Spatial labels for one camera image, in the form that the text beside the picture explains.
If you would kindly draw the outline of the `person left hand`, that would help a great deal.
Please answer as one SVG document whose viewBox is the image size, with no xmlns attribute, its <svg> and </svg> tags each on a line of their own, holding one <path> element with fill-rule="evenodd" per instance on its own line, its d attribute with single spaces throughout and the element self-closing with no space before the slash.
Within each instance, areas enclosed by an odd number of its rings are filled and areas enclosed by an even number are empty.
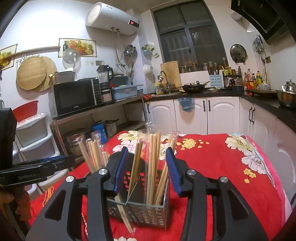
<svg viewBox="0 0 296 241">
<path fill-rule="evenodd" d="M 4 204 L 11 203 L 13 200 L 17 203 L 15 213 L 20 215 L 21 221 L 29 221 L 31 219 L 31 203 L 30 196 L 26 190 L 14 190 L 14 194 L 1 188 L 1 211 L 6 219 L 8 215 L 5 211 Z"/>
</svg>

